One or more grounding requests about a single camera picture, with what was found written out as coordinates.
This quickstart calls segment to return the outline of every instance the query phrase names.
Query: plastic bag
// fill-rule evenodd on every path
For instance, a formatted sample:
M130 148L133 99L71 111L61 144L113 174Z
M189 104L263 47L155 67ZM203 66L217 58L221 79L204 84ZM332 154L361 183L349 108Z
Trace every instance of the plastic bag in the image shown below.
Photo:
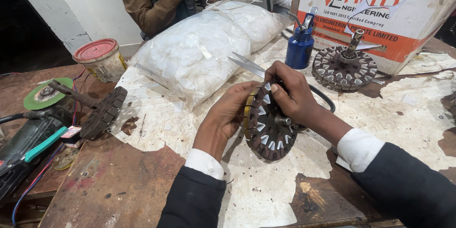
M250 37L251 53L261 50L290 25L289 18L253 4L226 1L217 6L217 3L209 5L203 11L219 11L242 27Z
M200 12L146 42L128 62L192 109L217 91L238 69L227 58L250 56L247 33L216 11Z
M238 70L227 58L232 52L250 57L288 23L284 16L259 6L227 1L218 10L204 10L166 29L128 64L185 98L191 110Z

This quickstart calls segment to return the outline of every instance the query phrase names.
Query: scissor blade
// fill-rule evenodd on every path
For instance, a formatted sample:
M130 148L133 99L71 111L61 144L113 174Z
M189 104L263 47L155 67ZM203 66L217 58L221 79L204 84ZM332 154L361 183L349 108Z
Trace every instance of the scissor blade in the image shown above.
M236 55L240 60L242 60L244 63L248 64L249 66L253 67L253 68L256 68L258 69L259 71L263 71L263 72L266 72L266 70L262 67L260 67L259 65L255 64L255 62L249 60L248 58L240 55L240 54L237 54L235 52L232 52L234 55Z
M265 78L265 72L264 71L260 71L254 67L251 67L249 65L247 65L246 63L244 62L241 62L237 59L233 59L232 57L228 57L231 61L233 61L234 63L238 64L239 66L247 69L248 71L254 73L255 75L259 76L259 77L262 77L262 78Z

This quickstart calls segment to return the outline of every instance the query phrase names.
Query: cardboard box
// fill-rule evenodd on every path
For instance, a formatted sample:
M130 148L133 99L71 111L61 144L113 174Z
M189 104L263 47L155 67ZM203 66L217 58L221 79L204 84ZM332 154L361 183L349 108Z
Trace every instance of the cardboard box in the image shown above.
M313 27L316 49L347 46L351 35L344 29L362 1L292 0L291 12L303 20L310 7L318 7ZM364 43L380 45L364 51L372 56L379 71L391 75L419 53L456 8L456 0L367 0L367 4L400 6L391 16L388 8L368 9L349 23L351 31L365 31Z

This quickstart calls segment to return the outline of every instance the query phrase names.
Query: green grinding disc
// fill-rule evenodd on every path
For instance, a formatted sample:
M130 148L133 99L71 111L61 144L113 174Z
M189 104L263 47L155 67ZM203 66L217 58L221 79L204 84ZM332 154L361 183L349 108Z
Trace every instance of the green grinding disc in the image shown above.
M67 77L56 78L55 80L59 81L63 85L68 87L73 87L73 80ZM24 99L24 107L28 110L38 110L49 107L50 105L57 103L59 100L63 99L65 95L54 88L48 86L52 81L46 81L37 88L33 89L26 98Z

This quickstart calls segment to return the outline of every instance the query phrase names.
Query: brown jacket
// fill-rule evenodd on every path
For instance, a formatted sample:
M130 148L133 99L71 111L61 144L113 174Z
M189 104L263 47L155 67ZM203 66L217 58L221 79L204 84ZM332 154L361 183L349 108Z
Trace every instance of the brown jacket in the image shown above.
M182 0L123 0L125 10L150 38L163 31L176 15L176 8Z

